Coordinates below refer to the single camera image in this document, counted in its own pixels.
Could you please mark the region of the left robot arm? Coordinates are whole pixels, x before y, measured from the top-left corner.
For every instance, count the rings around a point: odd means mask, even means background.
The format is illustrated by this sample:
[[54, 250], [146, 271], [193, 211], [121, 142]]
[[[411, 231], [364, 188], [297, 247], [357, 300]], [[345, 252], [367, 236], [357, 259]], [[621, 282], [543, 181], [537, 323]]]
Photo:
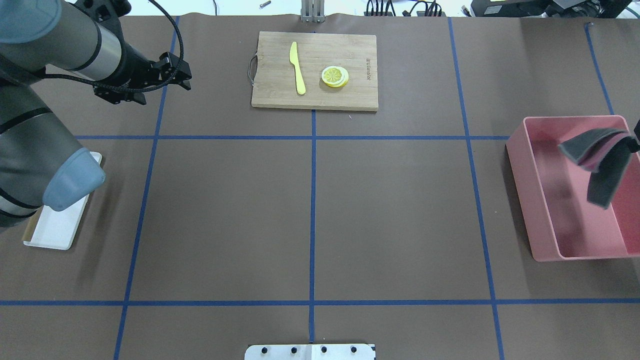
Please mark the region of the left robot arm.
[[146, 104], [168, 85], [189, 91], [192, 71], [176, 19], [153, 0], [179, 54], [151, 60], [126, 41], [128, 0], [3, 0], [0, 5], [0, 225], [42, 207], [70, 208], [106, 179], [102, 166], [34, 90], [44, 80], [89, 85], [110, 104]]

